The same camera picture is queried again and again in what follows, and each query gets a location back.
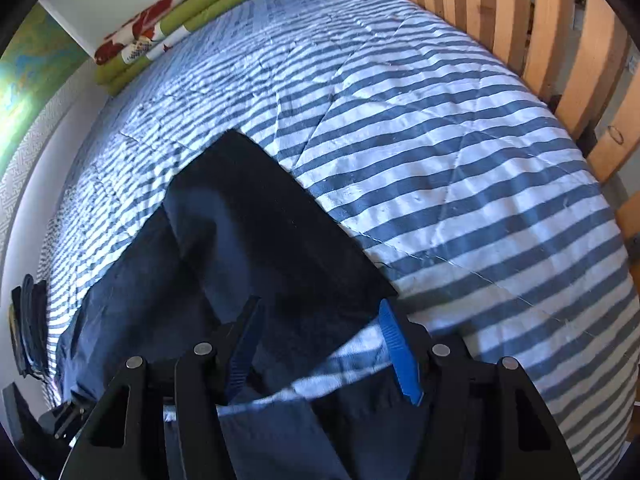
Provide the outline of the black pants pink trim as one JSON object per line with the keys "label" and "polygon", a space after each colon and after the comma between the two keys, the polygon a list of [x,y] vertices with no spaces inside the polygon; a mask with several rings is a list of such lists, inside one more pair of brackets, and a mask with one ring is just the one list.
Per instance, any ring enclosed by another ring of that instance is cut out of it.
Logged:
{"label": "black pants pink trim", "polygon": [[333,353],[375,334],[393,286],[261,148],[227,132],[85,296],[58,344],[65,392],[96,401],[133,356],[177,359],[256,296],[262,339],[218,408],[233,479],[405,479],[425,412],[376,346],[349,375]]}

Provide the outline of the stack of folded dark clothes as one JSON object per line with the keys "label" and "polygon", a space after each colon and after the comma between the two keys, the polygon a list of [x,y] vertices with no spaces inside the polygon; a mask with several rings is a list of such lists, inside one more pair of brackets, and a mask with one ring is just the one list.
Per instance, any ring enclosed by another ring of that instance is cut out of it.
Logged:
{"label": "stack of folded dark clothes", "polygon": [[36,283],[26,274],[11,292],[8,320],[18,374],[43,378],[48,374],[47,282]]}

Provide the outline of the blue white striped quilt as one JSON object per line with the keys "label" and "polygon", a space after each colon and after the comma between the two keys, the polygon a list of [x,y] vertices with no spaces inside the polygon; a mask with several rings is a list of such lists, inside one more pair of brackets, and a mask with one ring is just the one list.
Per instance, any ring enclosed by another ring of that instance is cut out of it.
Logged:
{"label": "blue white striped quilt", "polygon": [[579,474],[603,479],[634,404],[639,299],[578,147],[514,73],[407,0],[245,0],[107,103],[42,257],[48,381],[90,288],[227,132],[254,142],[474,358],[520,362]]}

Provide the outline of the folded green red blanket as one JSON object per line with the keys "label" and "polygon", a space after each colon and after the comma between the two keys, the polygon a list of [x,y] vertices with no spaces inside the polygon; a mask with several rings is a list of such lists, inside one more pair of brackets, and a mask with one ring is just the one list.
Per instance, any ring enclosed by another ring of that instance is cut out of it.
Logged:
{"label": "folded green red blanket", "polygon": [[96,83],[116,96],[148,66],[192,32],[245,0],[157,0],[94,52]]}

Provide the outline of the green landscape wall hanging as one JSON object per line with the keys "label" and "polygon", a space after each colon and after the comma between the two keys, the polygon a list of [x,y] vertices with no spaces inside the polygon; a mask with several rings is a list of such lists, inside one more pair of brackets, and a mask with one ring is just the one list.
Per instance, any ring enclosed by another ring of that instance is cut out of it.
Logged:
{"label": "green landscape wall hanging", "polygon": [[87,52],[39,3],[1,55],[1,221],[8,222],[56,123],[47,106]]}

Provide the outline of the wooden slatted bed rail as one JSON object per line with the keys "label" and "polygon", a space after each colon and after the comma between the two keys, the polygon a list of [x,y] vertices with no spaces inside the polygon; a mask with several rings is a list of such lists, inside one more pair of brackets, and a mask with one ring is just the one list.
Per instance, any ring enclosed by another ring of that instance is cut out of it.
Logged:
{"label": "wooden slatted bed rail", "polygon": [[410,0],[479,41],[544,102],[574,140],[597,127],[617,84],[638,23],[620,0],[586,0],[582,36],[562,93],[575,0]]}

